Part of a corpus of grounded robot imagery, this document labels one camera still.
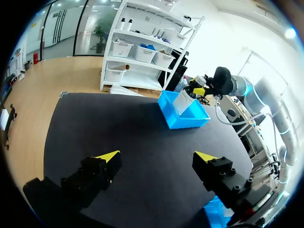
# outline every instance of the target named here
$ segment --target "glass wall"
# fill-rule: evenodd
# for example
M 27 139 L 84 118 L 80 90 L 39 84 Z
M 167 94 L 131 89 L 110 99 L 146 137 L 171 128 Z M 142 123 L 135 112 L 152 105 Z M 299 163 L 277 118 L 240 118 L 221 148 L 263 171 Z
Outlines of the glass wall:
M 88 1 L 78 29 L 75 55 L 104 55 L 108 35 L 120 4 L 110 0 Z
M 59 0 L 52 4 L 43 33 L 42 58 L 73 56 L 77 25 L 86 0 Z
M 36 13 L 26 30 L 26 60 L 33 62 L 34 52 L 38 52 L 39 60 L 74 55 L 103 56 L 121 4 L 117 1 L 57 0 L 46 5 Z

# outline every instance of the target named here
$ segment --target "black mat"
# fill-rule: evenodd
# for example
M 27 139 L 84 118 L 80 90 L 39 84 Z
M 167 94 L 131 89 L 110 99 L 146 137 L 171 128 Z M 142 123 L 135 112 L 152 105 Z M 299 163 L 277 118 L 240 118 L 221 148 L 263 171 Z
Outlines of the black mat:
M 206 227 L 201 209 L 214 194 L 192 169 L 193 152 L 226 156 L 244 177 L 251 161 L 234 129 L 205 108 L 211 120 L 204 127 L 169 130 L 157 99 L 64 95 L 47 133 L 44 175 L 60 185 L 85 157 L 120 150 L 122 168 L 84 215 L 119 228 Z

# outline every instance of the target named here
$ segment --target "white box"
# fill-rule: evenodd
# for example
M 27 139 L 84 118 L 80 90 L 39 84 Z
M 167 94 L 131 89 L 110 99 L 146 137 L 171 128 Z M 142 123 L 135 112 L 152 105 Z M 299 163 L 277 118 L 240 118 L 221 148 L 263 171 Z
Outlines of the white box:
M 121 82 L 126 70 L 111 70 L 108 67 L 105 72 L 105 81 L 106 82 Z
M 128 57 L 130 50 L 134 44 L 113 41 L 113 56 Z
M 167 39 L 169 43 L 177 47 L 181 47 L 184 40 L 187 39 L 182 34 L 179 34 L 178 32 L 169 29 L 165 29 L 165 33 L 162 37 Z
M 155 56 L 157 51 L 143 48 L 141 46 L 136 45 L 135 48 L 135 59 L 137 61 L 145 62 L 145 63 L 151 63 L 153 57 Z
M 172 55 L 166 55 L 162 52 L 157 52 L 153 58 L 153 62 L 155 65 L 158 65 L 160 67 L 168 68 L 174 59 L 175 57 Z
M 160 9 L 171 12 L 180 0 L 141 0 Z

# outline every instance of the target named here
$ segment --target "blue box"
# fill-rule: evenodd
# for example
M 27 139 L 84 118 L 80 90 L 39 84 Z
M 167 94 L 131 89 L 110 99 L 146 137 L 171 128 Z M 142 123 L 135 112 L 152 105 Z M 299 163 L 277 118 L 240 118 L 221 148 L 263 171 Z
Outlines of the blue box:
M 225 217 L 223 212 L 224 204 L 215 196 L 204 206 L 210 226 L 212 228 L 226 228 L 231 216 Z
M 178 94 L 179 93 L 176 92 L 163 90 L 157 102 L 170 129 L 202 127 L 210 120 L 208 113 L 198 100 L 195 100 L 186 111 L 179 116 L 172 104 Z

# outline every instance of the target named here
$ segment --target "ceiling light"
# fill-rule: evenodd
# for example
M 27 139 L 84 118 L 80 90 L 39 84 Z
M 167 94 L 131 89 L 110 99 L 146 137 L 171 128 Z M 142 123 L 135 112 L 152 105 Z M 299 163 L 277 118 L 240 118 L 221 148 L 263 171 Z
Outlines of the ceiling light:
M 290 28 L 290 29 L 286 30 L 285 37 L 287 39 L 295 38 L 295 30 L 293 28 Z

